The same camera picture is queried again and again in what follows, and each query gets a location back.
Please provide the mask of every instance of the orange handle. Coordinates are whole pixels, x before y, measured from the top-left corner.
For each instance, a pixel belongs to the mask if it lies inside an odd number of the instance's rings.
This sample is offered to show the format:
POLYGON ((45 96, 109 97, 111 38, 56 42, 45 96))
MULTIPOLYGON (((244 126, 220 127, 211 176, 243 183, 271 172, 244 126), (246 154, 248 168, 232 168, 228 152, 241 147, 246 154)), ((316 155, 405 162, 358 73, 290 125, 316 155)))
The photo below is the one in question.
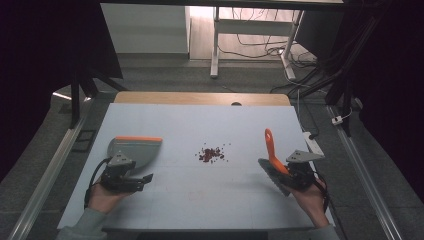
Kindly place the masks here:
POLYGON ((277 169, 277 171, 288 175, 289 171, 287 170, 287 168, 275 156, 274 139, 272 137, 271 130, 268 128, 265 129, 265 142, 266 142, 266 148, 268 150, 269 162, 271 163, 271 165, 275 169, 277 169))

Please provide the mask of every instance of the small dark particles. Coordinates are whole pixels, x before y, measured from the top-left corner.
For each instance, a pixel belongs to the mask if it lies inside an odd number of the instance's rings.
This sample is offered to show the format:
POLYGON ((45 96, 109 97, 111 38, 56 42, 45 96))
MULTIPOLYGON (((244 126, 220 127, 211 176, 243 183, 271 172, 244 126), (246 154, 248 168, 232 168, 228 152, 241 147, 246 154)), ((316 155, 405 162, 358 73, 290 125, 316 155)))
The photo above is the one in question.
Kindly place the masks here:
POLYGON ((199 156, 199 161, 203 161, 204 163, 210 162, 211 164, 213 164, 218 160, 228 162, 228 160, 225 159, 224 146, 225 144, 223 144, 222 147, 215 148, 203 147, 202 150, 200 150, 199 154, 195 154, 195 156, 199 156))

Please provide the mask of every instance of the sleeve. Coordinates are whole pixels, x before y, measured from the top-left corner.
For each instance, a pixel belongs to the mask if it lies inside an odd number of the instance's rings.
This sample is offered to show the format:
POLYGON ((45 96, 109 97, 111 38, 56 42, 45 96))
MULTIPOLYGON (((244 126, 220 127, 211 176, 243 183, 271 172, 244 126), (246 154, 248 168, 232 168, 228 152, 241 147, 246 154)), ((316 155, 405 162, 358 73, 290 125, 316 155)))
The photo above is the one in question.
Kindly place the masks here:
POLYGON ((333 225, 309 231, 310 240, 339 240, 333 225))
POLYGON ((107 234, 102 232, 106 214, 86 208, 77 224, 64 227, 59 231, 56 240, 106 240, 107 234))

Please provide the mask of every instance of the person's hand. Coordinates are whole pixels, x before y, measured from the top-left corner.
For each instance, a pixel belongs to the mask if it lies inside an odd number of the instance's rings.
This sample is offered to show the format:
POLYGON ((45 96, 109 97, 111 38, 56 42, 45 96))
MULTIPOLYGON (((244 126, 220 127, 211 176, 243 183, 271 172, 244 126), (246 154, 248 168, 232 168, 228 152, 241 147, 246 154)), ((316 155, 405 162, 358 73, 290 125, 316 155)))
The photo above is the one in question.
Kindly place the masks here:
POLYGON ((123 198, 131 194, 133 193, 112 193, 97 182, 91 187, 88 207, 108 214, 123 198))
MULTIPOLYGON (((321 186, 325 187, 325 184, 320 179, 316 180, 321 186)), ((285 188, 293 194, 299 206, 308 214, 316 228, 322 228, 330 224, 323 208, 324 197, 317 186, 312 184, 308 189, 303 191, 294 190, 289 187, 285 188)))

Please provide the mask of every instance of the wall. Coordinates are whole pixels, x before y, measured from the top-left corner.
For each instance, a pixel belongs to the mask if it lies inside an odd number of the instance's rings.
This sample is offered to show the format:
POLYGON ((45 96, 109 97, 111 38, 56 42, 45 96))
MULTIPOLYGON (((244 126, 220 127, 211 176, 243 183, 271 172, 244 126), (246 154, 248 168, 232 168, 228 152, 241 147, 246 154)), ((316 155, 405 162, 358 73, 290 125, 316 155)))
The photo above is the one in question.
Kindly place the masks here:
POLYGON ((117 53, 189 52, 189 7, 101 6, 117 53))

